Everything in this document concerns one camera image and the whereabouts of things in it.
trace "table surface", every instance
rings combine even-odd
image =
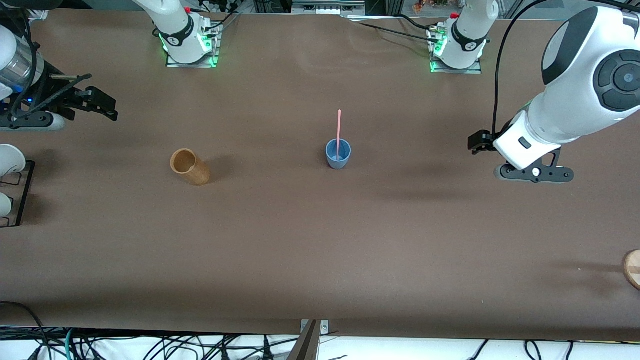
[[[419,35],[398,20],[377,20]],[[559,22],[521,21],[500,122],[543,90]],[[507,22],[491,37],[500,39]],[[167,69],[144,13],[56,10],[49,62],[118,101],[59,133],[1,133],[37,162],[24,225],[0,232],[0,293],[45,325],[370,336],[637,340],[638,116],[564,147],[564,185],[493,176],[498,41],[480,76],[432,74],[419,40],[336,16],[243,15],[217,69]],[[342,135],[353,154],[328,168]],[[212,182],[169,167],[193,149]],[[27,324],[3,310],[4,323]]]

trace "white mug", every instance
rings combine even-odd
[[[5,217],[11,213],[11,199],[9,196],[0,193],[0,218]]]
[[[20,172],[27,166],[27,159],[17,147],[7,143],[0,145],[0,177]]]

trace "small blue plastic cup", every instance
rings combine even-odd
[[[340,139],[340,154],[335,153],[335,146],[336,139],[333,139],[326,144],[326,147],[324,148],[324,152],[326,153],[326,162],[328,162],[329,166],[335,170],[340,170],[347,165],[349,157],[351,157],[351,145],[349,145],[346,140]]]

